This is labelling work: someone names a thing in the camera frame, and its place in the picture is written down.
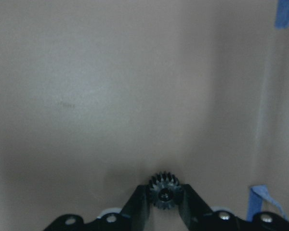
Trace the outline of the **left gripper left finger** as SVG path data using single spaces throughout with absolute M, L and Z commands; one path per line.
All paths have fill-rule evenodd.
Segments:
M 107 212 L 85 223 L 81 216 L 65 214 L 50 223 L 46 231 L 143 231 L 149 217 L 148 187 L 139 185 L 120 212 Z

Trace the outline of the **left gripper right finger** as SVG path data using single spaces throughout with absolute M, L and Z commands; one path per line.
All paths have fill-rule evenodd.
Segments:
M 182 185 L 179 215 L 190 231 L 289 231 L 289 221 L 273 212 L 258 212 L 251 221 L 226 210 L 213 211 L 189 185 Z

